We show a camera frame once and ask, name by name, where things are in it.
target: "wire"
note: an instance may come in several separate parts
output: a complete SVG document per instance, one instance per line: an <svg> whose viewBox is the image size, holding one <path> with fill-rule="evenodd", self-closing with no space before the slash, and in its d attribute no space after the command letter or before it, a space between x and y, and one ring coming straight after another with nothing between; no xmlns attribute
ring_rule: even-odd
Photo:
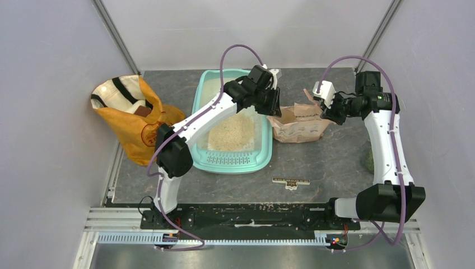
<svg viewBox="0 0 475 269"><path fill-rule="evenodd" d="M358 247L354 247L354 248L346 248L346 249L335 249L333 250L333 253L344 253L344 252L347 252L347 251L358 251L360 249L363 249L363 248L366 248L366 247L369 247L370 245L372 245L374 242L376 242L376 240L379 238L379 236L381 236L381 232L377 233L368 243L366 244L363 244L363 245L359 245Z"/></svg>
<svg viewBox="0 0 475 269"><path fill-rule="evenodd" d="M346 93L344 91L337 91L338 94L346 94L346 95L353 95L353 96L357 96L354 92L350 92L350 93Z"/></svg>
<svg viewBox="0 0 475 269"><path fill-rule="evenodd" d="M138 206L137 206L138 212L140 213L140 215L142 215L142 217L143 217L143 213L140 211L140 205L142 204L143 200L144 200L145 198L147 198L147 197L150 198L150 199L152 199L152 202L153 202L153 197L150 196L150 195L147 195L147 196L144 196L144 197L140 200L140 202L138 203Z"/></svg>
<svg viewBox="0 0 475 269"><path fill-rule="evenodd" d="M344 224L344 233L343 233L343 237L348 240L348 225L345 223Z"/></svg>
<svg viewBox="0 0 475 269"><path fill-rule="evenodd" d="M398 179L399 179L399 185L401 187L401 218L399 219L398 233L396 234L396 237L394 238L394 240L389 239L389 237L384 233L383 227L380 227L377 223L375 223L373 221L371 223L373 223L376 226L376 228L379 230L379 233L376 236L379 236L379 234L383 233L385 235L384 238L386 239L386 241L388 241L388 243L390 245L394 246L394 245L397 245L399 243L399 241L402 237L402 234L403 234L403 230L404 230L404 222L406 222L406 190L404 188L404 178L402 176L401 160L399 159L399 151L398 151L398 147L397 147L397 144L396 144L396 136L394 134L394 120L395 120L395 116L396 116L396 94L394 93L393 84L391 83L391 80L389 79L386 72L384 72L384 70L380 66L378 66L375 62L373 62L372 60L370 60L368 58L365 58L365 57L357 56L357 55L344 56L344 57L338 58L335 61L333 61L327 67L325 72L323 72L323 75L322 75L320 81L318 82L318 87L316 88L317 93L320 93L320 87L322 86L322 82L325 79L325 77L327 76L328 71L330 71L331 67L333 67L338 62L340 62L342 60L346 60L346 59L360 59L360 60L365 61L365 62L371 64L372 66L374 66L383 75L384 79L388 83L389 90L391 92L393 107L391 109L391 118L390 118L390 121L389 121L390 130L391 130L389 133L390 133L390 136L391 136L391 142L393 144L393 151L394 151L394 158L395 158L395 162L396 162L396 169L397 169L397 172L398 172L397 174L398 174Z"/></svg>
<svg viewBox="0 0 475 269"><path fill-rule="evenodd" d="M335 244L339 245L340 247L346 248L346 245L340 244L339 242L335 242Z"/></svg>
<svg viewBox="0 0 475 269"><path fill-rule="evenodd" d="M206 113L208 113L208 111L210 111L212 109L213 106L215 106L217 103L219 103L219 101L221 100L221 97L223 96L224 94L224 76L223 76L223 63L224 63L224 58L227 54L227 52L229 52L231 49L233 48L236 48L236 47L242 47L242 48L246 48L248 49L249 51L251 51L254 56L257 58L257 60L259 61L259 64L261 66L264 65L264 63L262 62L262 60L260 59L259 55L257 55L257 53L250 47L246 46L246 45L242 45L242 44L236 44L236 45L232 45L230 46L229 48L227 48L223 55L221 56L221 61L220 61L220 80L221 80L221 90L220 90L220 94L218 95L218 98L213 102L213 104L211 104L208 108L206 108L203 112L199 113L198 115L196 115L196 117L194 117L193 119L189 120L187 124L185 124L185 126L181 127L180 129L176 130L174 134L172 134L169 138L167 138L158 148L157 150L155 151L155 153L153 153L152 155L152 158L150 158L150 161L148 162L148 165L147 165L147 175L149 177L153 177L155 175L158 175L159 176L159 183L158 183L158 186L157 186L157 193L156 193L156 197L158 199L158 204L159 204L159 209L160 209L160 212L162 213L163 217L165 218L165 220L171 225L173 226L175 229L177 229L178 231L180 231L181 233L184 233L186 235L188 235L189 237L192 237L198 241L201 242L201 245L198 245L198 246L195 246L195 247L189 247L189 248L177 248L177 249L162 249L163 251L192 251L192 250L195 250L195 249L200 249L202 247L204 247L204 240L197 237L196 235L190 233L190 232L187 232L185 231L184 229L180 228L179 226L177 226L176 224L174 224L167 216L166 216L166 213L164 211L164 208L163 208L163 205L160 201L160 194L161 194L161 189L162 189L162 184L163 184L163 173L161 173L160 171L157 171L155 173L150 173L150 169L152 168L152 164L153 164L153 161L155 161L155 159L157 158L158 154L160 153L160 151L173 139L175 138L180 132L182 132L184 130L185 127L188 127L190 126L190 124L192 124L193 122L195 122L198 118L200 118L201 116L205 115Z"/></svg>

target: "printed logo on bag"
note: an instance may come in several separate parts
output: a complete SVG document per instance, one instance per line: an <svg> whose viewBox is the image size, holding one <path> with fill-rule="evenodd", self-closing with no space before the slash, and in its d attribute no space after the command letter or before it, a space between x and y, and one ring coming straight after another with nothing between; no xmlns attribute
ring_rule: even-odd
<svg viewBox="0 0 475 269"><path fill-rule="evenodd" d="M154 124L147 124L142 129L142 142L147 147L154 147L157 141L157 128L162 125L163 122L157 122Z"/></svg>

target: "teal plastic tray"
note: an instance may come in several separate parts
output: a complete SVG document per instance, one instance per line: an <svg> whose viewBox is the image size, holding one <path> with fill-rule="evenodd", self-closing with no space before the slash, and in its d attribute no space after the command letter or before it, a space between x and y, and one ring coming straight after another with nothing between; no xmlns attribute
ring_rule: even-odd
<svg viewBox="0 0 475 269"><path fill-rule="evenodd" d="M242 69L225 69L223 71L225 83L226 80L232 80L247 74L249 74L249 71ZM215 83L216 87L213 87L213 89L216 90L214 92L203 92L204 83L208 80L217 82L216 80L219 80L219 78L220 72L218 70L208 70L201 75L194 98L193 113L207 104L219 91L220 84ZM272 156L272 127L264 115L255 115L254 120L256 130L254 131L255 139L252 150L234 152L207 149L208 133L206 133L191 148L193 165L200 170L220 174L252 173L264 168Z"/></svg>

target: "black strap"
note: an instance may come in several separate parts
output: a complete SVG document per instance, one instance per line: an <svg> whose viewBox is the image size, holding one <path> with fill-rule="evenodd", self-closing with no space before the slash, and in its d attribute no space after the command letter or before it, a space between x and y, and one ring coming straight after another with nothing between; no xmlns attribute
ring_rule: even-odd
<svg viewBox="0 0 475 269"><path fill-rule="evenodd" d="M145 106L150 108L150 109L153 109L152 103L150 103L147 99L145 100Z"/></svg>
<svg viewBox="0 0 475 269"><path fill-rule="evenodd" d="M99 97L97 94L91 94L91 99L97 100L97 101L99 101L105 108L107 107L107 106L104 104L104 101L101 99L101 97Z"/></svg>
<svg viewBox="0 0 475 269"><path fill-rule="evenodd" d="M138 100L135 99L132 94L127 90L127 88L122 84L119 77L114 77L112 83L120 91L120 93L127 99L131 104L135 104Z"/></svg>

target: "brown paper bag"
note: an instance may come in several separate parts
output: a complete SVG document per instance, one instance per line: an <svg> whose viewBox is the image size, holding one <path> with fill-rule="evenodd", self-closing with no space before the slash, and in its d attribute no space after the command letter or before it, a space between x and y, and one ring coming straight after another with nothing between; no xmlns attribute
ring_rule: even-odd
<svg viewBox="0 0 475 269"><path fill-rule="evenodd" d="M282 106L282 117L268 116L273 137L282 143L303 143L320 139L323 131L331 123L327 119L321 119L322 109L318 102L313 100L308 91L304 93L313 105L297 104L294 106Z"/></svg>
<svg viewBox="0 0 475 269"><path fill-rule="evenodd" d="M91 104L117 135L127 157L140 165L152 158L157 128L185 118L178 108L162 104L139 75L107 80L92 92Z"/></svg>

